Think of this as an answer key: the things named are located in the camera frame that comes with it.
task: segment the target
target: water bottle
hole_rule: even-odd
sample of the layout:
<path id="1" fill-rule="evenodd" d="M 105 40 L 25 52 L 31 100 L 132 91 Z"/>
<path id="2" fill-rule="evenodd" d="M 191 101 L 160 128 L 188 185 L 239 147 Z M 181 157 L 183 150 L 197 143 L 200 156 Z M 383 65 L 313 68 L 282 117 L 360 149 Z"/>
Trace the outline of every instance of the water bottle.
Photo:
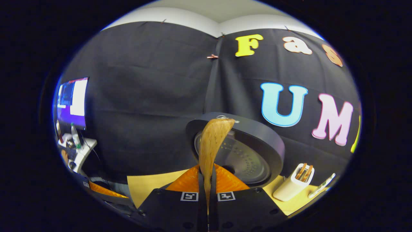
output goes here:
<path id="1" fill-rule="evenodd" d="M 82 149 L 82 145 L 80 144 L 79 135 L 77 134 L 77 130 L 75 128 L 74 123 L 72 123 L 72 137 L 73 141 L 75 142 L 77 151 Z"/>

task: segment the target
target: white stand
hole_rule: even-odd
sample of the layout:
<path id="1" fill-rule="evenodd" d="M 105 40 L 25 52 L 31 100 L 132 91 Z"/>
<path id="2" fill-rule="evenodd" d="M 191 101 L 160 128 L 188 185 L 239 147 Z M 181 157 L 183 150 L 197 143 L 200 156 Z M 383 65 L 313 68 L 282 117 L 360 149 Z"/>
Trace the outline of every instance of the white stand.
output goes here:
<path id="1" fill-rule="evenodd" d="M 71 137 L 72 137 L 72 135 L 70 133 L 65 133 L 63 135 L 63 143 L 60 143 L 60 140 L 59 140 L 58 141 L 59 145 L 62 146 L 62 147 L 66 147 L 66 142 Z M 68 162 L 68 163 L 70 163 L 70 162 L 73 161 L 76 164 L 76 166 L 73 168 L 73 171 L 75 173 L 86 176 L 86 174 L 82 170 L 82 165 L 83 165 L 84 161 L 86 160 L 86 158 L 89 156 L 89 154 L 91 152 L 91 149 L 93 149 L 96 145 L 97 145 L 97 140 L 84 138 L 82 148 L 79 151 L 76 151 L 76 153 L 77 153 L 76 158 L 74 160 L 69 160 L 69 162 Z"/>
<path id="2" fill-rule="evenodd" d="M 276 191 L 273 193 L 274 198 L 281 201 L 289 201 L 309 185 L 309 183 L 312 181 L 315 169 L 312 168 L 312 171 L 308 177 L 308 181 L 302 182 L 295 178 L 302 167 L 303 163 L 300 163 L 295 171 L 289 176 L 289 178 L 286 179 L 278 189 L 276 189 Z"/>

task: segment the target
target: round black device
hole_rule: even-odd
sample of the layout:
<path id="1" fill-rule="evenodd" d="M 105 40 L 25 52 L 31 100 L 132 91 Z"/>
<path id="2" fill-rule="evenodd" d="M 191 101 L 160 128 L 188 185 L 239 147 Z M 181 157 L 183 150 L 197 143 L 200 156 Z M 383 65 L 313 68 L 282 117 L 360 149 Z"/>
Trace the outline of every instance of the round black device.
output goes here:
<path id="1" fill-rule="evenodd" d="M 214 118 L 235 120 L 216 155 L 216 164 L 254 187 L 263 187 L 280 174 L 285 155 L 280 136 L 260 122 L 232 114 L 211 112 L 186 125 L 186 135 L 197 160 L 202 130 Z"/>

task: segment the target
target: white ceiling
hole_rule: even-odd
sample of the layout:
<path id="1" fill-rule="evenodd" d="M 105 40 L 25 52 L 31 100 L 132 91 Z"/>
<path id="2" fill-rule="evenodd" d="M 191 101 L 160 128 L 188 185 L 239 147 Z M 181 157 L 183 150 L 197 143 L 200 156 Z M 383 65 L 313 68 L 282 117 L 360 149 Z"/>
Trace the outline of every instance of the white ceiling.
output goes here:
<path id="1" fill-rule="evenodd" d="M 290 17 L 278 9 L 254 0 L 158 0 L 139 9 L 153 7 L 185 9 L 208 17 L 217 23 L 254 14 L 274 14 Z"/>

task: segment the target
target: clip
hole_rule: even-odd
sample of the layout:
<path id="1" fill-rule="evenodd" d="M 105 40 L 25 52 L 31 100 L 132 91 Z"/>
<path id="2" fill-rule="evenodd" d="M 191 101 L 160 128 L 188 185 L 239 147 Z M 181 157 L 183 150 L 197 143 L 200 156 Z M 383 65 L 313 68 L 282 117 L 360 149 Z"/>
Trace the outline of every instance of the clip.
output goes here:
<path id="1" fill-rule="evenodd" d="M 208 58 L 208 59 L 216 59 L 216 58 L 219 58 L 219 57 L 212 54 L 211 56 L 208 56 L 207 58 Z"/>

